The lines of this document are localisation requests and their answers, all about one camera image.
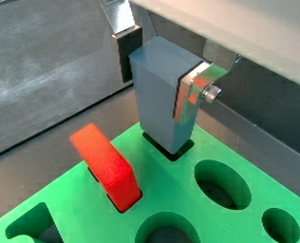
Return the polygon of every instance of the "metal bracket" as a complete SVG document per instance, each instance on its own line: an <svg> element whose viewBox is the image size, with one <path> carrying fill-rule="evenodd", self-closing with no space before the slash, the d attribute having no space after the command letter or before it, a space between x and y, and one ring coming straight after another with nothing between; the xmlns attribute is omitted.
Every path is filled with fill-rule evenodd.
<svg viewBox="0 0 300 243"><path fill-rule="evenodd" d="M212 103L218 97L221 89L213 83L230 71L241 58L228 48L213 45L213 42L208 42L206 48L213 50L205 50L205 53L213 56L213 62L200 63L178 81L173 111L173 118L178 124L185 124L197 113L201 100Z"/></svg>
<svg viewBox="0 0 300 243"><path fill-rule="evenodd" d="M129 55L142 46L142 28L136 25L129 0L101 0L101 5L113 27L122 80L129 82L133 79Z"/></svg>

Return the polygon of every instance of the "circular hole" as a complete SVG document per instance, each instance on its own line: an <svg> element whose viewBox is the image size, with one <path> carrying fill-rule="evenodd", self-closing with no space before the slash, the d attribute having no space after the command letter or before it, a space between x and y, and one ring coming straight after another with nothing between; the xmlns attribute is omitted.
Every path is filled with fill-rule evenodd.
<svg viewBox="0 0 300 243"><path fill-rule="evenodd" d="M172 212L152 215L138 229L137 243L201 243L193 225Z"/></svg>
<svg viewBox="0 0 300 243"><path fill-rule="evenodd" d="M206 196L222 207L245 209L252 201L248 184L240 174L216 160L202 160L196 165L197 184Z"/></svg>
<svg viewBox="0 0 300 243"><path fill-rule="evenodd" d="M269 236L281 243L300 239L300 227L293 216L281 209L269 209L262 215L262 225Z"/></svg>
<svg viewBox="0 0 300 243"><path fill-rule="evenodd" d="M192 243L192 240L178 228L165 226L148 235L145 243Z"/></svg>

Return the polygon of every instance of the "white panel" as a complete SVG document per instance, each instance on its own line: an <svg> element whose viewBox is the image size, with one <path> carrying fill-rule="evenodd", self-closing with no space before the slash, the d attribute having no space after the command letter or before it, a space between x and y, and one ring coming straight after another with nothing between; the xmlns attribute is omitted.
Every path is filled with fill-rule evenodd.
<svg viewBox="0 0 300 243"><path fill-rule="evenodd" d="M300 84L300 1L132 0Z"/></svg>

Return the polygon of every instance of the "gray wall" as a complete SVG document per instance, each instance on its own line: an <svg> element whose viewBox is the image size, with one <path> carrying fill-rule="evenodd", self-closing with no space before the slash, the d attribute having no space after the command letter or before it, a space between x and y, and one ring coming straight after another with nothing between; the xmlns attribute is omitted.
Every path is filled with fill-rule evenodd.
<svg viewBox="0 0 300 243"><path fill-rule="evenodd" d="M153 12L150 18L158 35L202 55L205 38ZM300 153L300 85L246 59L217 85L221 101Z"/></svg>
<svg viewBox="0 0 300 243"><path fill-rule="evenodd" d="M98 0L0 2L0 152L126 86L111 35Z"/></svg>

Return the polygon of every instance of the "green foam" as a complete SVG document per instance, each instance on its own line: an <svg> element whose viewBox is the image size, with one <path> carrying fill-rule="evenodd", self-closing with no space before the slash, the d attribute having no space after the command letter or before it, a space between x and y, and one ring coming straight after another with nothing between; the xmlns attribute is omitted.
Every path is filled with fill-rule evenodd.
<svg viewBox="0 0 300 243"><path fill-rule="evenodd" d="M300 228L300 197L198 126L192 139L193 148L170 162L133 126L113 145L134 166L144 193L134 207L117 211L82 162L0 218L0 243L41 242L30 236L51 221L65 243L138 243L161 226L181 228L194 243L276 242L262 222L287 238L300 237L289 216ZM218 205L196 178L216 182L241 210Z"/></svg>

